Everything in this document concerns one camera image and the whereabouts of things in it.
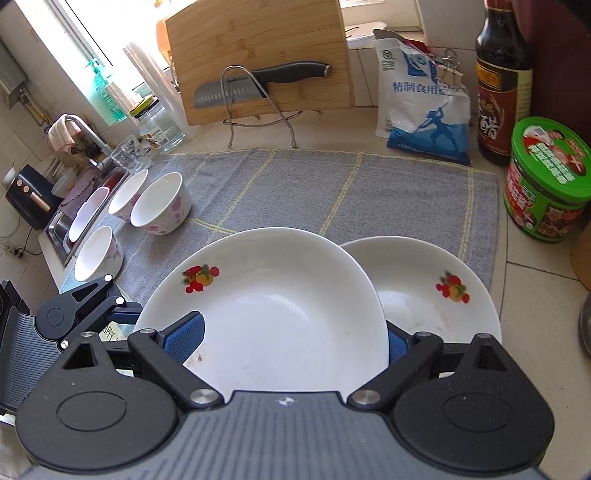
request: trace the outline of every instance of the knife handle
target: knife handle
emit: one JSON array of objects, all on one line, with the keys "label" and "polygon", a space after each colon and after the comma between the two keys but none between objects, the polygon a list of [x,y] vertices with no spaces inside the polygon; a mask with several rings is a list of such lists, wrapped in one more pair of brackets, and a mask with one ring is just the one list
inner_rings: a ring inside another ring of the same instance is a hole
[{"label": "knife handle", "polygon": [[266,83],[292,83],[314,77],[328,77],[329,73],[330,65],[321,61],[294,61],[252,72],[263,86]]}]

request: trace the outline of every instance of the white container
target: white container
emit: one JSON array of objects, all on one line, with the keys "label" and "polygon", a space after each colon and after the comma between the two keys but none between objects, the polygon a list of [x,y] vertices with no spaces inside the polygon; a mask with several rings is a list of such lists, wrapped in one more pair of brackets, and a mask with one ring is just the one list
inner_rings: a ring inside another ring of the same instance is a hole
[{"label": "white container", "polygon": [[70,190],[76,185],[77,180],[78,176],[74,169],[68,168],[51,189],[52,194],[60,198],[66,198]]},{"label": "white container", "polygon": [[109,189],[107,187],[97,188],[94,193],[90,195],[90,198],[82,204],[80,210],[78,210],[76,218],[74,218],[74,221],[72,222],[70,230],[68,231],[70,242],[76,242],[80,238],[84,228],[86,228],[86,225],[88,225],[88,222],[90,222],[90,219],[99,209],[100,204],[103,203],[104,199],[107,198],[108,194]]},{"label": "white container", "polygon": [[105,275],[117,276],[123,264],[123,249],[110,226],[102,226],[82,246],[74,278],[77,281],[94,280]]},{"label": "white container", "polygon": [[148,170],[142,170],[127,179],[111,200],[109,204],[109,215],[129,222],[131,210],[139,200],[140,195],[146,191],[149,185]]},{"label": "white container", "polygon": [[191,196],[183,176],[171,172],[160,177],[139,197],[131,210],[131,225],[152,235],[165,235],[175,230],[191,209]]}]

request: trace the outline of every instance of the faucet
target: faucet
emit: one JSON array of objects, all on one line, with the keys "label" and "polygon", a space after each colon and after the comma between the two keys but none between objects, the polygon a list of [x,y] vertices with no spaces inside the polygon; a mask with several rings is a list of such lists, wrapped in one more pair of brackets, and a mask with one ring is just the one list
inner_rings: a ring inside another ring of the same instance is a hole
[{"label": "faucet", "polygon": [[113,149],[109,146],[109,144],[104,142],[97,134],[95,134],[78,115],[68,114],[66,115],[66,121],[73,122],[78,125],[80,130],[82,130],[103,151],[105,154],[105,159],[100,162],[95,162],[94,160],[90,159],[90,164],[104,173],[112,161],[111,154],[113,153]]}]

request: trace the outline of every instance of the bamboo cutting board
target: bamboo cutting board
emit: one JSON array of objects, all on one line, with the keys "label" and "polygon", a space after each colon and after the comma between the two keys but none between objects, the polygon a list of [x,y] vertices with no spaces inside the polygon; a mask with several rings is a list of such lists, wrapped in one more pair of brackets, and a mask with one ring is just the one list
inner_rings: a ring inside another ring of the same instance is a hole
[{"label": "bamboo cutting board", "polygon": [[[273,100],[283,112],[354,105],[339,0],[197,0],[166,28],[189,125],[226,118],[223,105],[195,109],[193,93],[236,64],[256,70],[299,60],[328,63],[328,78],[269,84]],[[232,118],[274,112],[263,98],[235,103],[230,111]]]}]

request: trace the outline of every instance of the glass jar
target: glass jar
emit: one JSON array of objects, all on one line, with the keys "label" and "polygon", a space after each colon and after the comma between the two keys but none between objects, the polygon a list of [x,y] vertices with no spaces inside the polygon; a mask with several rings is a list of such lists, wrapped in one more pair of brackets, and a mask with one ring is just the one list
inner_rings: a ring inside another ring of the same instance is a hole
[{"label": "glass jar", "polygon": [[138,136],[149,143],[152,154],[170,152],[185,137],[183,131],[154,95],[148,95],[129,112],[138,121]]}]

